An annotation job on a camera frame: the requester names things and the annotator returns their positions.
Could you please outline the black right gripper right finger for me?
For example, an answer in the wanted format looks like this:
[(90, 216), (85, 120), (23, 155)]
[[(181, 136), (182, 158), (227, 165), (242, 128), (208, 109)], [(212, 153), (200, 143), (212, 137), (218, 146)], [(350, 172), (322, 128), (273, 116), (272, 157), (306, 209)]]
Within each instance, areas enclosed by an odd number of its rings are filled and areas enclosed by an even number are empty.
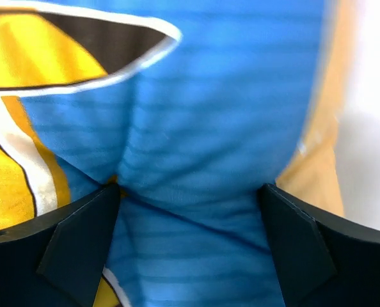
[(257, 192), (286, 306), (380, 307), (380, 231), (274, 185)]

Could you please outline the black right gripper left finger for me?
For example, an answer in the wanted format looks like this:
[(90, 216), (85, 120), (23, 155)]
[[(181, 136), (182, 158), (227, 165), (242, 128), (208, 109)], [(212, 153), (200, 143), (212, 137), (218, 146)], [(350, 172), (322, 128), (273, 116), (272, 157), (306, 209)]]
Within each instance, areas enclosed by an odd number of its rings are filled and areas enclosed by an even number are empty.
[(0, 307), (93, 306), (119, 205), (109, 184), (0, 230)]

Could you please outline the blue Pikachu pillowcase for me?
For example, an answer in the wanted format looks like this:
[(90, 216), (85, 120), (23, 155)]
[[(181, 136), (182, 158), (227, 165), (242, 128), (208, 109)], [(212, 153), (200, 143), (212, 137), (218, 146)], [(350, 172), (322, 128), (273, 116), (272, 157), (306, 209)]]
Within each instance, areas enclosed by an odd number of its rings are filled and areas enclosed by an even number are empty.
[(351, 1), (0, 1), (0, 230), (120, 188), (93, 306), (283, 306), (265, 184), (344, 213)]

